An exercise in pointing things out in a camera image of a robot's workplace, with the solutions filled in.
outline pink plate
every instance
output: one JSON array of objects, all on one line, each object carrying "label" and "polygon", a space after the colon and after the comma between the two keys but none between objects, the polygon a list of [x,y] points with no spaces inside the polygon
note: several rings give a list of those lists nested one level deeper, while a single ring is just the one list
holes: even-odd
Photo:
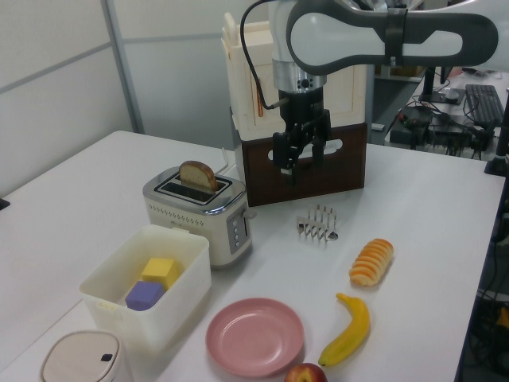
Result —
[{"label": "pink plate", "polygon": [[221,310],[207,329],[207,350],[238,376],[269,376],[287,366],[304,344],[301,319],[269,298],[237,301]]}]

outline apple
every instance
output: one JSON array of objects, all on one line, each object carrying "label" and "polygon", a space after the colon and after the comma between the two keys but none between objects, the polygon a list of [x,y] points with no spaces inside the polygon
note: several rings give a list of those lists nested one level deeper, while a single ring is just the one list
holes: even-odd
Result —
[{"label": "apple", "polygon": [[327,382],[327,376],[317,364],[296,364],[286,374],[285,382]]}]

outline purple block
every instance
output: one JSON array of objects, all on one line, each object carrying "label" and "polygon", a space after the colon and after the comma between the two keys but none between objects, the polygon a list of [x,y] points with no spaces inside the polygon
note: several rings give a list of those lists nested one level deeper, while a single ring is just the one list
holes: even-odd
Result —
[{"label": "purple block", "polygon": [[160,283],[138,281],[127,295],[126,304],[132,310],[147,310],[154,306],[164,293]]}]

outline yellow cube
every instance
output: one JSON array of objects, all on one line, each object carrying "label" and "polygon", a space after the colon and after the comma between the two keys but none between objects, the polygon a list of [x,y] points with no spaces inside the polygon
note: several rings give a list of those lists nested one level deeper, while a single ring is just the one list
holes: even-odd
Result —
[{"label": "yellow cube", "polygon": [[180,276],[178,262],[174,259],[151,257],[142,272],[143,281],[160,283],[168,290]]}]

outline toaster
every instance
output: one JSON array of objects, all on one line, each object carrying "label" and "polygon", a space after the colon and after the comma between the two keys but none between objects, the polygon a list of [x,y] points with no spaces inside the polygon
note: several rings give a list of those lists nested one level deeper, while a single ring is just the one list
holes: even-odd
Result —
[{"label": "toaster", "polygon": [[205,237],[211,267],[224,267],[251,247],[246,186],[229,177],[216,176],[218,190],[183,185],[179,168],[160,173],[143,187],[151,224],[181,228]]}]

